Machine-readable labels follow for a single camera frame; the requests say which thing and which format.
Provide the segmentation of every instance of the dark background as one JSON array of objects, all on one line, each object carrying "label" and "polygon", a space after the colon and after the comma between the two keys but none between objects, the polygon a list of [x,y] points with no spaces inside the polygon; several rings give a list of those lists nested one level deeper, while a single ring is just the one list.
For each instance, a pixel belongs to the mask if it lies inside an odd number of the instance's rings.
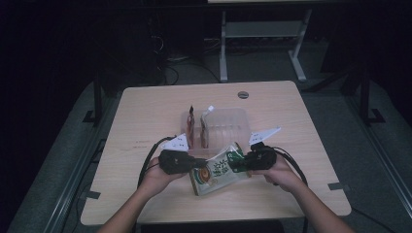
[{"label": "dark background", "polygon": [[[201,58],[203,38],[220,35],[219,11],[161,11],[155,17],[151,11],[113,16],[80,11],[107,4],[0,1],[0,231],[7,230],[75,101],[96,76],[108,95],[126,86],[157,85],[163,77],[156,67],[168,54],[153,53],[158,44],[152,36],[164,38],[169,52],[180,50]],[[128,9],[140,2],[111,4]],[[286,8],[279,11],[277,16],[292,16]],[[364,64],[410,124],[411,12],[407,1],[320,7],[306,36],[306,40],[330,40],[325,71],[339,71],[354,61]],[[245,16],[273,17],[251,15],[246,9],[232,15]]]}]

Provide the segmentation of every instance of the food package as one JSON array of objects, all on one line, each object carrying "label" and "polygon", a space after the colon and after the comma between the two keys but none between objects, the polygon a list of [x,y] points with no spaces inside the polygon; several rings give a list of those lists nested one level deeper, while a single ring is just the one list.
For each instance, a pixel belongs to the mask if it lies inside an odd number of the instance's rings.
[{"label": "food package", "polygon": [[237,143],[228,145],[216,156],[208,159],[206,167],[195,168],[190,171],[190,180],[195,195],[201,196],[250,177],[247,171],[235,173],[230,169],[227,158],[234,153],[243,156],[243,152]]}]

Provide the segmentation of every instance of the hand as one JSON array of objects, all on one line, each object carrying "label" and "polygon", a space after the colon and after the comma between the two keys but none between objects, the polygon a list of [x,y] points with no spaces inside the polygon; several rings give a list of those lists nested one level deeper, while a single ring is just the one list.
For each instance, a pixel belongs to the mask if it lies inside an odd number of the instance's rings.
[{"label": "hand", "polygon": [[167,175],[158,166],[158,158],[153,158],[148,166],[150,169],[146,172],[145,178],[139,186],[139,189],[145,191],[149,198],[158,195],[171,182],[183,177],[185,174]]},{"label": "hand", "polygon": [[278,154],[276,163],[268,170],[251,171],[252,175],[264,175],[269,183],[277,183],[282,189],[289,192],[302,180],[294,173],[284,157]]}]

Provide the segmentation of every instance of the plastic box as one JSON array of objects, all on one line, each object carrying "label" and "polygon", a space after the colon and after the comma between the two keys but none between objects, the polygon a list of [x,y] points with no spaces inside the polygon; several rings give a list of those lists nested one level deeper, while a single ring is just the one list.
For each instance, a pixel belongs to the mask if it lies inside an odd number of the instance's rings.
[{"label": "plastic box", "polygon": [[[200,117],[206,110],[193,111],[194,116],[194,146],[188,151],[192,156],[210,158],[218,154],[225,146],[236,142],[240,148],[249,150],[251,128],[246,111],[241,108],[215,109],[206,116],[209,127],[209,148],[201,147]],[[189,112],[182,113],[181,132],[186,133]]]}]

